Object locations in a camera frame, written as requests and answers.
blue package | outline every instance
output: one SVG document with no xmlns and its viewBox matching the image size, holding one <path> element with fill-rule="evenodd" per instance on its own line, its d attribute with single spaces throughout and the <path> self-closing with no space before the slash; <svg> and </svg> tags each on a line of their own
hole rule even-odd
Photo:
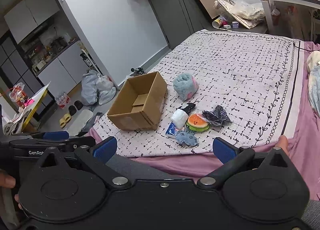
<svg viewBox="0 0 320 230">
<path fill-rule="evenodd" d="M 177 133 L 178 131 L 183 131 L 183 130 L 184 130 L 184 127 L 183 127 L 181 130 L 179 130 L 179 129 L 176 128 L 176 125 L 174 125 L 173 123 L 170 123 L 167 131 L 165 132 L 165 135 L 166 135 L 168 138 L 173 138 L 173 139 L 175 139 L 175 138 L 176 138 L 176 133 Z"/>
</svg>

upper cabinet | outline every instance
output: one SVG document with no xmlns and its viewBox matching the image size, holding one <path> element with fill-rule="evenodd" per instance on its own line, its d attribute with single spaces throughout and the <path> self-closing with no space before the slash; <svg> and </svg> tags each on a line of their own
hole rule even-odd
<svg viewBox="0 0 320 230">
<path fill-rule="evenodd" d="M 58 11 L 55 0 L 22 0 L 4 19 L 14 39 L 20 43 L 33 29 Z"/>
<path fill-rule="evenodd" d="M 38 26 L 24 0 L 10 10 L 4 19 L 17 43 Z"/>
<path fill-rule="evenodd" d="M 36 23 L 40 25 L 53 14 L 59 11 L 55 0 L 25 0 Z"/>
</svg>

cardboard box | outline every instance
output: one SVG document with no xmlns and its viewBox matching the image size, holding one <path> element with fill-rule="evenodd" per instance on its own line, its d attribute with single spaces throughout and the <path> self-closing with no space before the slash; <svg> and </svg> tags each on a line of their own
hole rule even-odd
<svg viewBox="0 0 320 230">
<path fill-rule="evenodd" d="M 159 72 L 129 78 L 107 116 L 124 131 L 156 130 L 166 92 L 167 83 Z"/>
</svg>

gray trash bag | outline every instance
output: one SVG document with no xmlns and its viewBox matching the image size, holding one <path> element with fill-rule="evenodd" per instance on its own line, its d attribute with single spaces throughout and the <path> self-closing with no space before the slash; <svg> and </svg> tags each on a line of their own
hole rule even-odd
<svg viewBox="0 0 320 230">
<path fill-rule="evenodd" d="M 99 105 L 110 102 L 115 96 L 117 90 L 115 87 L 112 87 L 109 91 L 99 91 Z"/>
<path fill-rule="evenodd" d="M 81 102 L 84 105 L 95 104 L 98 100 L 98 89 L 96 86 L 98 80 L 98 72 L 89 70 L 87 74 L 82 76 Z"/>
</svg>

blanket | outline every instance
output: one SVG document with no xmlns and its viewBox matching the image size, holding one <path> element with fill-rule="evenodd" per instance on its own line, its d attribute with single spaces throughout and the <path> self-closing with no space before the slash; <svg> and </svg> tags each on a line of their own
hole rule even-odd
<svg viewBox="0 0 320 230">
<path fill-rule="evenodd" d="M 121 131 L 105 115 L 94 126 L 104 139 L 118 140 L 118 154 L 127 157 L 165 156 L 212 151 L 219 136 L 239 147 L 258 147 L 294 135 L 302 88 L 303 42 L 255 33 L 194 33 L 164 57 L 152 71 L 168 84 L 168 97 L 156 131 Z M 197 133 L 199 145 L 180 146 L 166 138 L 173 112 L 182 104 L 172 86 L 182 72 L 194 75 L 199 90 L 190 100 L 197 110 L 221 105 L 231 124 Z"/>
</svg>

